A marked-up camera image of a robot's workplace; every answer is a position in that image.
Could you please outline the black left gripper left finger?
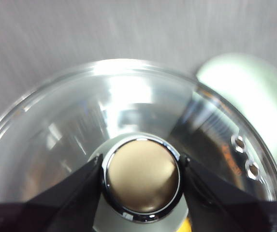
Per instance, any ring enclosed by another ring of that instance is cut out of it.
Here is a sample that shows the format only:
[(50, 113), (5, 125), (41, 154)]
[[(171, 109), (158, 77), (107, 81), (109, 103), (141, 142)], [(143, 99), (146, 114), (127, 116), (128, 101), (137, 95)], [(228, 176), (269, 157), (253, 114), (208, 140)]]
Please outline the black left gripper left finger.
[(0, 232), (90, 232), (101, 195), (102, 155), (34, 198), (0, 203)]

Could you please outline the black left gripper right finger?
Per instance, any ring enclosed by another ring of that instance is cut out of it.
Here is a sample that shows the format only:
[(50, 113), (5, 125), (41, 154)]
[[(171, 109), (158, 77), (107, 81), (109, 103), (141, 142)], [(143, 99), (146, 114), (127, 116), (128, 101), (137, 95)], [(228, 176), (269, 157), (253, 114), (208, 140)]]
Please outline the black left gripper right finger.
[(277, 232), (277, 201), (258, 200), (187, 155), (180, 170), (192, 231)]

